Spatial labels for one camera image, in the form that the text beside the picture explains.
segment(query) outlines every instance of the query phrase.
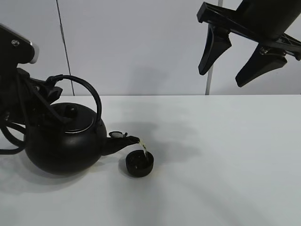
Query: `black cable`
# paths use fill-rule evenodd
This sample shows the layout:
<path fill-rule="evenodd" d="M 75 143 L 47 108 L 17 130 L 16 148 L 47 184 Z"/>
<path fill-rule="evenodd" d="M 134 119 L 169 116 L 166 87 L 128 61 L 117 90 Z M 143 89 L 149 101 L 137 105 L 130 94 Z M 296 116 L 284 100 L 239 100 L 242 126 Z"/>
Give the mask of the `black cable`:
<path fill-rule="evenodd" d="M 93 98 L 96 102 L 96 107 L 97 107 L 95 124 L 98 123 L 101 120 L 101 115 L 102 115 L 102 102 L 101 102 L 100 97 L 99 97 L 97 91 L 95 90 L 95 88 L 87 81 L 85 81 L 81 78 L 72 76 L 72 75 L 60 74 L 57 76 L 51 76 L 46 80 L 46 83 L 52 83 L 52 85 L 54 86 L 56 82 L 63 80 L 63 79 L 69 79 L 71 81 L 77 82 L 80 85 L 84 86 L 91 93 L 91 95 L 93 96 Z"/>
<path fill-rule="evenodd" d="M 44 105 L 44 107 L 51 113 L 53 118 L 55 118 L 59 123 L 67 123 L 71 119 L 66 119 L 60 116 L 50 105 L 49 103 L 40 95 L 40 93 L 32 86 L 30 82 L 24 80 L 25 84 L 27 85 L 28 90 L 34 94 L 38 100 Z"/>
<path fill-rule="evenodd" d="M 24 104 L 24 100 L 21 94 L 21 82 L 20 82 L 20 78 L 19 78 L 19 74 L 16 75 L 16 91 L 17 91 L 17 95 L 18 95 L 18 100 L 21 106 L 21 110 L 23 113 L 23 117 L 24 117 L 24 122 L 25 122 L 25 133 L 26 135 L 24 136 L 24 141 L 19 140 L 18 138 L 16 138 L 15 136 L 13 136 L 10 131 L 8 130 L 7 127 L 11 127 L 13 129 L 16 129 L 20 132 L 24 132 L 24 128 L 21 129 L 21 126 L 18 126 L 14 123 L 8 123 L 8 122 L 4 122 L 3 125 L 0 129 L 3 133 L 3 135 L 6 137 L 6 139 L 8 139 L 9 142 L 11 142 L 12 144 L 19 146 L 16 149 L 0 149 L 0 154 L 17 154 L 19 152 L 21 152 L 25 147 L 26 147 L 26 143 L 27 143 L 27 138 L 29 136 L 29 119 L 28 119 L 28 115 L 26 112 L 26 108 L 25 108 L 25 104 Z"/>

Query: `table surface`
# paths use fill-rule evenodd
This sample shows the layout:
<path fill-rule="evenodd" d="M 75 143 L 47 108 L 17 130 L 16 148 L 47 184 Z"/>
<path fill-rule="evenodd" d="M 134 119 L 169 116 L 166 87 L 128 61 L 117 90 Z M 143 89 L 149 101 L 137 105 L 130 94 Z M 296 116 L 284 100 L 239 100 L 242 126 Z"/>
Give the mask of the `table surface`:
<path fill-rule="evenodd" d="M 92 97 L 62 97 L 95 109 Z M 155 159 L 130 177 L 126 155 L 63 178 L 25 152 L 0 156 L 2 226 L 299 226 L 301 96 L 102 97 L 107 130 Z"/>

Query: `white wall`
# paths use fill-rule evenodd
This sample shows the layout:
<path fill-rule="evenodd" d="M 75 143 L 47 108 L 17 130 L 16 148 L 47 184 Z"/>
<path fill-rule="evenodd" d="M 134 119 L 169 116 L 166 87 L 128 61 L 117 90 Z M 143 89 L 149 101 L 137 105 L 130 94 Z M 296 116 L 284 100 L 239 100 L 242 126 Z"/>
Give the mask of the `white wall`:
<path fill-rule="evenodd" d="M 31 77 L 68 74 L 55 0 L 1 0 L 0 23 L 36 43 L 40 48 L 37 63 L 19 65 Z M 64 95 L 71 95 L 69 81 L 58 83 Z"/>
<path fill-rule="evenodd" d="M 223 7 L 236 9 L 242 0 L 223 0 Z M 301 16 L 286 31 L 301 40 Z M 288 63 L 281 69 L 266 73 L 242 88 L 236 85 L 235 76 L 255 50 L 257 43 L 231 34 L 232 47 L 214 64 L 211 83 L 212 95 L 239 94 L 300 94 L 301 62 L 286 56 Z"/>
<path fill-rule="evenodd" d="M 217 4 L 217 0 L 208 0 Z M 60 0 L 71 73 L 101 95 L 204 94 L 200 0 Z M 75 85 L 76 95 L 88 94 Z"/>

